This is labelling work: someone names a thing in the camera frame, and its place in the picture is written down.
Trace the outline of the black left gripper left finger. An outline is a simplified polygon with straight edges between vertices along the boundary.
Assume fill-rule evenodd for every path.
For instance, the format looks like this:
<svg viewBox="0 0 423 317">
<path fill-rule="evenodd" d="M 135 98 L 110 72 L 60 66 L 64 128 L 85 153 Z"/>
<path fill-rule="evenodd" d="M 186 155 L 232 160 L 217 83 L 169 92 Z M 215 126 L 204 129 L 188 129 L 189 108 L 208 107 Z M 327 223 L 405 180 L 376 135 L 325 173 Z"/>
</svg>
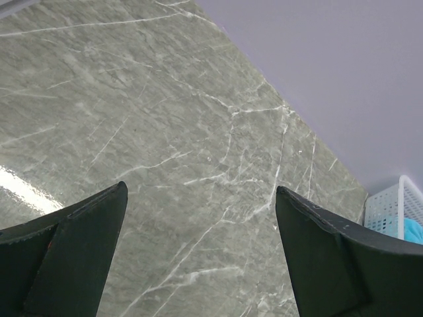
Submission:
<svg viewBox="0 0 423 317">
<path fill-rule="evenodd" d="M 96 316 L 128 204 L 118 182 L 1 230 L 2 316 Z"/>
</svg>

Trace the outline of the white plastic perforated basket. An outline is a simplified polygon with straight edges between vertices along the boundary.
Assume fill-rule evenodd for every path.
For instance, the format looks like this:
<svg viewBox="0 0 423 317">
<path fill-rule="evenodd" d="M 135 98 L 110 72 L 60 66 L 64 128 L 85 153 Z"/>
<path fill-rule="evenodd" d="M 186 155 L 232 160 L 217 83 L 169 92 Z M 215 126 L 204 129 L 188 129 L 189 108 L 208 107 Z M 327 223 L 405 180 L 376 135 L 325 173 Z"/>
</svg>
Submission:
<svg viewBox="0 0 423 317">
<path fill-rule="evenodd" d="M 404 240 L 404 219 L 422 226 L 422 192 L 405 175 L 399 182 L 365 203 L 364 226 L 381 234 Z"/>
</svg>

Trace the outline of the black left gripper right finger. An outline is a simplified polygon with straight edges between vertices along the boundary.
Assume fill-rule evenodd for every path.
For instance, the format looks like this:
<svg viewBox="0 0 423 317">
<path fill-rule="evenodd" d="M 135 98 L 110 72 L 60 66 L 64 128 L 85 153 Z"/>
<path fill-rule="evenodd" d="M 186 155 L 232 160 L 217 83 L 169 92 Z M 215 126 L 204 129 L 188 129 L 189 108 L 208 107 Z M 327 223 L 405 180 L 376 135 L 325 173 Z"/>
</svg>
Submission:
<svg viewBox="0 0 423 317">
<path fill-rule="evenodd" d="M 290 189 L 276 217 L 300 316 L 421 316 L 422 246 L 367 229 Z"/>
</svg>

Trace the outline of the light blue cotton t-shirt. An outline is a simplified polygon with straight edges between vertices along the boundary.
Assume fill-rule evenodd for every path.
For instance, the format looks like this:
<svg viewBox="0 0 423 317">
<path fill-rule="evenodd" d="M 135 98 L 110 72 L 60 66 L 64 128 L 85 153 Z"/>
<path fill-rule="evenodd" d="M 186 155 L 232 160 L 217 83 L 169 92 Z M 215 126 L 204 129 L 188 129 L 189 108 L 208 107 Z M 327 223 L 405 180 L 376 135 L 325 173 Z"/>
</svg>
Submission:
<svg viewBox="0 0 423 317">
<path fill-rule="evenodd" d="M 404 219 L 404 240 L 423 245 L 423 228 L 415 220 Z"/>
</svg>

